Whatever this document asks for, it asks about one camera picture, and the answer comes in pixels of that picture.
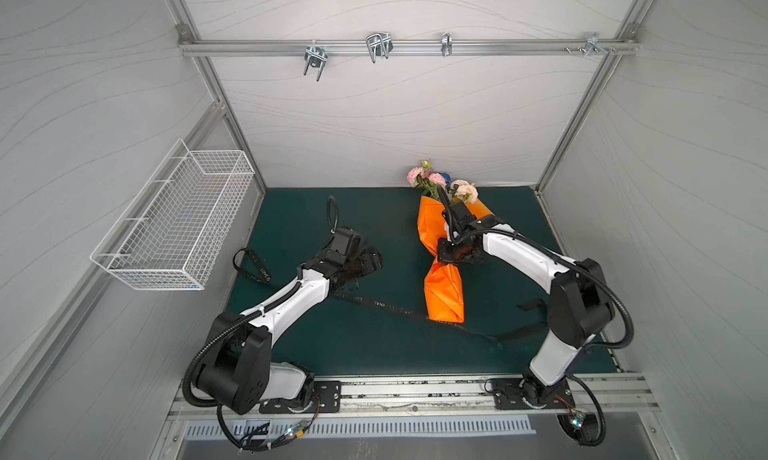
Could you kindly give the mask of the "pink fake flower spray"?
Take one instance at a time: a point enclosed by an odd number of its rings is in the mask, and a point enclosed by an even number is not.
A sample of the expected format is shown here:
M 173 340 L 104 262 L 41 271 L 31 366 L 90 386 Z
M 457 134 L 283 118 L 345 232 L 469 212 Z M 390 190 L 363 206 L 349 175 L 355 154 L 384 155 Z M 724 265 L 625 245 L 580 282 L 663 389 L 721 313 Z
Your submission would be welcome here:
M 433 168 L 432 162 L 430 160 L 421 160 L 418 166 L 408 172 L 406 180 L 412 188 L 420 190 L 423 196 L 432 198 L 426 179 L 433 172 L 439 173 Z

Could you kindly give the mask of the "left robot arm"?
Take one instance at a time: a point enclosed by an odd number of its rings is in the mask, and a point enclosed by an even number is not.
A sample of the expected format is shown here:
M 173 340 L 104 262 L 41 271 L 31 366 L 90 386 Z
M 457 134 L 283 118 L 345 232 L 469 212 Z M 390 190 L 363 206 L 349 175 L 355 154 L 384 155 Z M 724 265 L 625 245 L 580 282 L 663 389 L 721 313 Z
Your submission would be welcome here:
M 340 263 L 322 252 L 300 265 L 296 277 L 267 300 L 237 315 L 223 312 L 184 373 L 184 400 L 197 408 L 225 406 L 240 415 L 269 400 L 306 406 L 313 374 L 288 362 L 274 362 L 273 347 L 331 294 L 382 268 L 383 258 L 373 247 Z

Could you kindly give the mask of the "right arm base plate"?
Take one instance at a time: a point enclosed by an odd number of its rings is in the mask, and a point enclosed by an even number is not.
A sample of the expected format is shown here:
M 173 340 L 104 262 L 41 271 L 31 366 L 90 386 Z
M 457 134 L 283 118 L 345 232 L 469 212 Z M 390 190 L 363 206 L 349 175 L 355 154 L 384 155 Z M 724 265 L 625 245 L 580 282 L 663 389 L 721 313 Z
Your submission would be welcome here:
M 544 386 L 533 377 L 493 378 L 487 382 L 497 410 L 569 410 L 575 407 L 565 379 Z

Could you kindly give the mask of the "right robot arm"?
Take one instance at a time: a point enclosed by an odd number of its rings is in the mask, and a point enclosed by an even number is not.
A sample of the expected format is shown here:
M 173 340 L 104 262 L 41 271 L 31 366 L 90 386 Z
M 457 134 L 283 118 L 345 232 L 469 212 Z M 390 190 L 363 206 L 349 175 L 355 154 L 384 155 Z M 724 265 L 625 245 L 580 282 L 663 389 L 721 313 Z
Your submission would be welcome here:
M 607 285 L 601 265 L 558 254 L 488 216 L 437 243 L 437 258 L 456 264 L 485 253 L 514 267 L 548 294 L 547 335 L 519 385 L 541 408 L 587 351 L 624 349 L 634 340 L 632 317 Z

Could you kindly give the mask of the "peach fake flower spray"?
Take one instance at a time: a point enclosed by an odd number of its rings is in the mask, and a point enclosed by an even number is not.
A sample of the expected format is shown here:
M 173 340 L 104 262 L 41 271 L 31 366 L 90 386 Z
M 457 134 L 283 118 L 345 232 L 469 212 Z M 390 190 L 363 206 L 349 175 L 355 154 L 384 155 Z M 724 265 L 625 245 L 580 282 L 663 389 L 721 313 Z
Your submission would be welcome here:
M 449 186 L 452 202 L 462 202 L 473 205 L 477 202 L 479 194 L 476 186 L 465 180 L 455 180 Z

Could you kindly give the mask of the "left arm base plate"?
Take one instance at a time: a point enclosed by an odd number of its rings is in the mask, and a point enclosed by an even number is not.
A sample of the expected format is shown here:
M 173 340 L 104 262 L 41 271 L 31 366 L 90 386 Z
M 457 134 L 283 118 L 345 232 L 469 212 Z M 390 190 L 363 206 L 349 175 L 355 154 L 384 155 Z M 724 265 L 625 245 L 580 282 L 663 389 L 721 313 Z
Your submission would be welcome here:
M 338 413 L 341 401 L 339 381 L 310 379 L 292 399 L 269 399 L 259 404 L 261 414 Z

